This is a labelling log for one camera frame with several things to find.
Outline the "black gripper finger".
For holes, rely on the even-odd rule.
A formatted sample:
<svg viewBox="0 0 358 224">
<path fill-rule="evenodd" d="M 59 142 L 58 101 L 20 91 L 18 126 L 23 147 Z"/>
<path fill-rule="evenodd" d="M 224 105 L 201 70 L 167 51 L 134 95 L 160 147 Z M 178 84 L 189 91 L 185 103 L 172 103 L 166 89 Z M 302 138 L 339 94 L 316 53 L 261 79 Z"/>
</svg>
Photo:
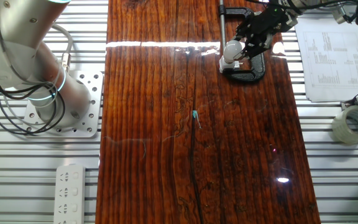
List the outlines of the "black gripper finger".
<svg viewBox="0 0 358 224">
<path fill-rule="evenodd" d="M 268 49 L 271 49 L 272 41 L 272 34 L 251 34 L 246 38 L 246 46 L 244 47 L 242 54 L 246 59 L 254 58 L 257 55 L 264 53 Z"/>
<path fill-rule="evenodd" d="M 236 28 L 236 34 L 234 36 L 234 40 L 240 41 L 242 39 L 245 40 L 245 42 L 250 41 L 250 22 L 244 21 L 240 23 Z"/>
</svg>

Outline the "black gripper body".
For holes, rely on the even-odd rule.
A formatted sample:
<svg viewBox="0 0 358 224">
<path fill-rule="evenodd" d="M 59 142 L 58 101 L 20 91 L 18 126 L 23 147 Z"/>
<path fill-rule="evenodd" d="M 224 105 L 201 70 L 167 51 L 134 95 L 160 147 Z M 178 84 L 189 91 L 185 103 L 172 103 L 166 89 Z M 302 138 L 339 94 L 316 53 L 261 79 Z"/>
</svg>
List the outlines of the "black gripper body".
<svg viewBox="0 0 358 224">
<path fill-rule="evenodd" d="M 268 6 L 250 20 L 246 37 L 248 39 L 267 40 L 268 35 L 290 30 L 297 24 L 297 17 L 298 14 L 292 9 Z"/>
</svg>

